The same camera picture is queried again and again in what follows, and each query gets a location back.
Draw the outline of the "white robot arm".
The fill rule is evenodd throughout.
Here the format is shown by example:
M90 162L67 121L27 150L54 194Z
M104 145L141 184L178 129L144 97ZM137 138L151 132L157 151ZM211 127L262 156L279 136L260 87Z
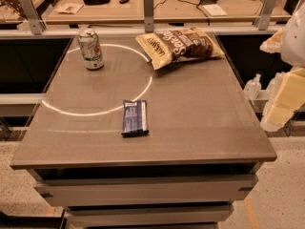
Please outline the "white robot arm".
M260 121L264 131L276 132L305 104L305 3L260 49L279 52L281 60L292 66L281 78L280 85L274 84L275 96L265 105Z

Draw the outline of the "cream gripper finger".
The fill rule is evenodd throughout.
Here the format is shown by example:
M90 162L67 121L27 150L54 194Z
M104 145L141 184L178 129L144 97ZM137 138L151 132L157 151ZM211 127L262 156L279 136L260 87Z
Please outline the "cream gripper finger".
M283 30L280 29L273 36L271 36L269 39L264 41L260 45L259 48L263 52L268 52L268 53L281 52L281 39L282 39L282 35L283 35Z
M267 93L269 100L260 126L264 131L276 132L305 104L305 68L292 67L287 73L277 73Z

